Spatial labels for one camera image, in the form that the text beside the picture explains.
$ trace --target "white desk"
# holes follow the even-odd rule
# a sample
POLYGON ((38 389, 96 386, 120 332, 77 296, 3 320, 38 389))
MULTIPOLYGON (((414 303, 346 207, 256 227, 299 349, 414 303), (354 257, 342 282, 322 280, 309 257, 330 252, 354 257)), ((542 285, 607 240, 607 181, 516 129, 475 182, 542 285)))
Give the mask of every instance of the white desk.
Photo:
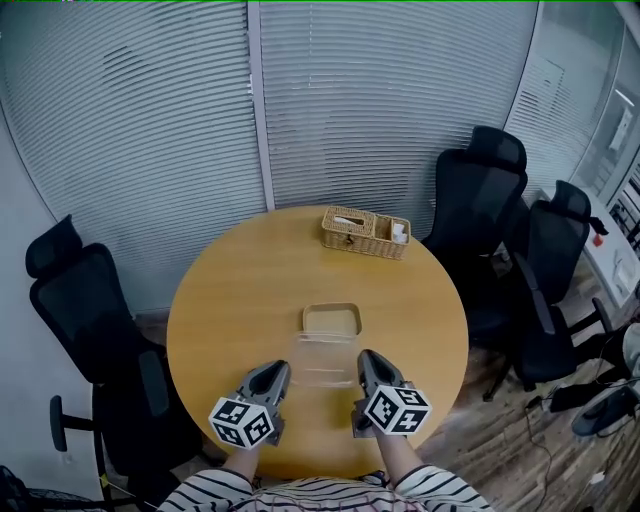
MULTIPOLYGON (((584 246, 584 253, 598 278, 602 281, 612 302, 620 308, 633 295, 633 291, 638 281, 640 281, 640 260, 638 260, 631 245, 622 234, 622 231, 620 231, 616 221, 609 215, 605 205, 589 190, 581 190, 589 196, 589 201, 591 201, 591 216, 598 217, 609 232, 608 235, 602 237, 602 245, 596 247, 593 243, 596 233, 591 228, 589 238, 584 246), (616 283, 616 263, 621 258, 624 258, 624 264, 629 270, 629 274, 634 276, 630 280, 630 291, 624 290, 623 287, 616 283)), ((545 188, 540 192, 542 199, 550 200, 555 195, 556 190, 555 188, 545 188)))

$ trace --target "wicker tissue box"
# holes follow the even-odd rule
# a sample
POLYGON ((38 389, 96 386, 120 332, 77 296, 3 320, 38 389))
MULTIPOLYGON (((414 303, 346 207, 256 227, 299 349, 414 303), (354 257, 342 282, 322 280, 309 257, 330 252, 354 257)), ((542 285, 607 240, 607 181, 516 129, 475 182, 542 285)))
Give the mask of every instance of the wicker tissue box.
POLYGON ((322 245, 331 249, 359 252, 371 256, 401 260, 411 240, 411 224, 398 217, 377 215, 363 210, 329 206, 322 219, 322 245), (355 222, 346 224, 336 217, 355 222), (393 224, 403 224, 406 243, 393 241, 393 224))

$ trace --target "vertical blinds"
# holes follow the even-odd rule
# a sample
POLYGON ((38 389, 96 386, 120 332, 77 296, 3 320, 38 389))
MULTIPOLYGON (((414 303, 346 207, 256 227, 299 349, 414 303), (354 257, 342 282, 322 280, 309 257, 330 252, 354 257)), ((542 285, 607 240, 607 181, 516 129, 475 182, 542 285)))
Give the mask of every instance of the vertical blinds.
POLYGON ((535 3, 264 3, 264 99, 276 206, 334 203, 428 234, 435 162, 502 128, 535 3))
POLYGON ((199 252, 265 209, 246 4, 0 15, 2 105, 36 186, 111 249, 133 309, 168 307, 199 252))
POLYGON ((576 170, 607 102, 624 32, 613 4, 540 5, 538 34, 505 126, 527 149, 528 198, 576 170))

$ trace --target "wall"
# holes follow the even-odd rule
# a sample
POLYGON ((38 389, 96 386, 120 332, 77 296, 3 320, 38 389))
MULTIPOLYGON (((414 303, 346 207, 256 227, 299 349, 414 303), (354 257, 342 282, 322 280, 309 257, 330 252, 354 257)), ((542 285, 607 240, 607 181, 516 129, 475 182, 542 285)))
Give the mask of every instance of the wall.
POLYGON ((636 43, 640 46, 640 9, 635 2, 613 2, 613 4, 624 19, 636 43))
POLYGON ((68 432, 65 454, 51 440, 53 395, 68 414, 91 412, 90 386, 29 302, 25 250, 52 225, 0 113, 0 464, 29 487, 100 499, 91 434, 68 432))
POLYGON ((505 130, 527 150, 524 193, 568 180, 604 109, 624 24, 608 4, 540 4, 541 19, 505 130))
POLYGON ((609 203, 629 175, 640 141, 640 49, 629 31, 626 32, 618 73, 613 90, 589 148, 578 166, 575 179, 579 186, 588 186, 599 199, 609 203), (632 118, 619 149, 610 148, 611 141, 628 110, 632 118))

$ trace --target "round wooden table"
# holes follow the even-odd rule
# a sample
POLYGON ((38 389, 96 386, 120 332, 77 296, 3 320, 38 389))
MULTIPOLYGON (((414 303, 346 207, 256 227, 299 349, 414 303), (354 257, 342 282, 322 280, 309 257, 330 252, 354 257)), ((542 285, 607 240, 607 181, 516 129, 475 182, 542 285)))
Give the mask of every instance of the round wooden table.
MULTIPOLYGON (((427 395, 433 412, 409 438, 414 446, 458 395, 467 325, 445 270, 415 239, 402 261, 327 249, 320 243, 324 211, 277 210, 236 226, 202 252, 180 284, 168 326, 171 375, 187 411, 213 441, 207 416, 216 401, 252 368, 289 357, 309 304, 357 304, 360 348, 380 352, 427 395)), ((282 440, 262 449, 260 471, 355 477, 383 467, 375 439, 352 437, 350 413, 362 397, 357 386, 291 385, 280 406, 282 440)))

